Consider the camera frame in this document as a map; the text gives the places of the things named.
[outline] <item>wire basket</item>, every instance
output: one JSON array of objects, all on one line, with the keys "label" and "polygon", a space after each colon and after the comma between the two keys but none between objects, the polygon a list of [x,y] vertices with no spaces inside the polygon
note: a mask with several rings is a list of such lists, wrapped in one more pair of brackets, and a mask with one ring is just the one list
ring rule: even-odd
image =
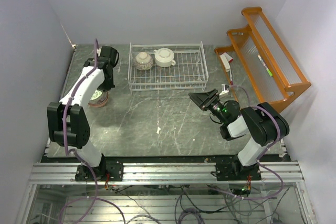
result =
[{"label": "wire basket", "polygon": [[[154,50],[169,48],[174,52],[176,64],[160,67],[155,63]],[[133,59],[140,52],[153,57],[154,65],[143,71],[136,69]],[[128,82],[131,93],[140,90],[202,89],[209,74],[205,62],[202,42],[199,44],[130,45]]]}]

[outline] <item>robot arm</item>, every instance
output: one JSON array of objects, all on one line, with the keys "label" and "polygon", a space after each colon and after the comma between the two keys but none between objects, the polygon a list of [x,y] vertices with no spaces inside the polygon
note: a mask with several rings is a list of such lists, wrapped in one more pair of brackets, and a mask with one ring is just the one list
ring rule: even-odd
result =
[{"label": "robot arm", "polygon": [[[233,161],[233,171],[238,174],[257,163],[259,155],[277,138],[277,128],[263,111],[252,107],[240,109],[236,101],[221,104],[219,96],[216,89],[206,93],[189,93],[191,100],[201,110],[210,110],[219,119],[222,124],[220,133],[224,139],[231,141],[247,133],[251,134],[250,140]],[[289,134],[288,123],[271,105],[264,102],[258,107],[275,119],[280,129],[280,139]]]},{"label": "robot arm", "polygon": [[[82,81],[82,78],[94,68],[94,59],[88,59],[84,64],[81,76],[68,94],[58,103],[50,103],[47,109],[49,138],[52,142],[64,146],[63,112],[75,86],[82,81],[67,111],[68,148],[76,149],[78,156],[93,168],[97,178],[105,175],[106,162],[105,157],[89,140],[90,126],[85,116],[85,109],[96,89],[108,91],[114,88],[113,67],[117,65],[118,59],[119,53],[114,48],[102,46],[97,58],[97,68]],[[84,174],[90,175],[86,167],[81,167],[81,169],[84,170]]]}]

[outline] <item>pen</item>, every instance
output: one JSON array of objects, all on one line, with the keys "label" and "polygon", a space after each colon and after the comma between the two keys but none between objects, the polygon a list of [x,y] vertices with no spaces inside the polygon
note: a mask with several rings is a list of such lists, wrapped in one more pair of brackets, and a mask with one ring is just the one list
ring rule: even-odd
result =
[{"label": "pen", "polygon": [[233,85],[231,69],[230,69],[230,84]]},{"label": "pen", "polygon": [[266,63],[264,62],[264,60],[262,59],[262,57],[261,57],[260,55],[258,55],[258,58],[259,58],[261,64],[266,68],[266,71],[268,72],[269,76],[272,77],[273,74],[272,74],[272,72],[268,69],[268,67],[267,67]]}]

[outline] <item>gray countertop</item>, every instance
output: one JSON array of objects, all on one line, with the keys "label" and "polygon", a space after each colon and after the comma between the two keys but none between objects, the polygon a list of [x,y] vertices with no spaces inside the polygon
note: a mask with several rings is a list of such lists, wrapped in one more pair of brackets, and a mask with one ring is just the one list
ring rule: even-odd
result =
[{"label": "gray countertop", "polygon": [[[115,88],[102,108],[88,107],[90,140],[105,156],[175,156],[237,154],[250,138],[245,135],[233,141],[222,139],[219,124],[209,119],[189,98],[189,92],[202,90],[134,91],[128,85],[129,45],[112,45],[120,53],[114,68]],[[205,91],[221,90],[227,84],[221,64],[214,53],[216,46],[204,46],[209,80]],[[235,55],[231,64],[234,83],[247,89],[252,105],[258,103],[249,79]],[[83,63],[93,57],[93,45],[78,45],[65,84],[65,93],[81,74]],[[240,106],[247,106],[242,90],[236,94]],[[231,93],[222,99],[234,100]],[[280,144],[268,154],[282,154]],[[51,143],[48,157],[65,157],[64,148]]]}]

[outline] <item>wooden rack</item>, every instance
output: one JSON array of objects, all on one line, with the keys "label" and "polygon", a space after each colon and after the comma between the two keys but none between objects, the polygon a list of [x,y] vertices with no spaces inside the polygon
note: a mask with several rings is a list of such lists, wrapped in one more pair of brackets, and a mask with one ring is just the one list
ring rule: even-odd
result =
[{"label": "wooden rack", "polygon": [[[261,7],[242,10],[248,25],[227,31],[231,45],[217,47],[219,57],[225,52],[235,52],[242,62],[260,102],[269,102],[278,112],[283,111],[311,86],[284,46],[279,35],[262,12]],[[262,57],[273,76],[262,65]]]}]

